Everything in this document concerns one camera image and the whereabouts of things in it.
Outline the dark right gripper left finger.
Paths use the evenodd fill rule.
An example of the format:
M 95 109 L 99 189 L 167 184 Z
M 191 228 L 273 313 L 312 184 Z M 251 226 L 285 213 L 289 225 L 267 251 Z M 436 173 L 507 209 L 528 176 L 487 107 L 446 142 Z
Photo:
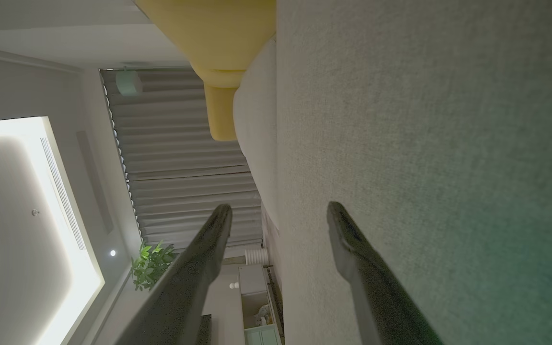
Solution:
M 167 268 L 117 345 L 193 345 L 210 284 L 230 236 L 232 209 L 218 205 L 186 250 Z

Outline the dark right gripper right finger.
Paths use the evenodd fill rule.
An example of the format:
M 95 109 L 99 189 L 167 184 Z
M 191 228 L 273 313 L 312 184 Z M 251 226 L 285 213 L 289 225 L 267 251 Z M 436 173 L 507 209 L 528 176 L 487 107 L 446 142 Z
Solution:
M 434 329 L 341 203 L 329 202 L 327 221 L 336 269 L 350 284 L 361 342 L 440 345 Z

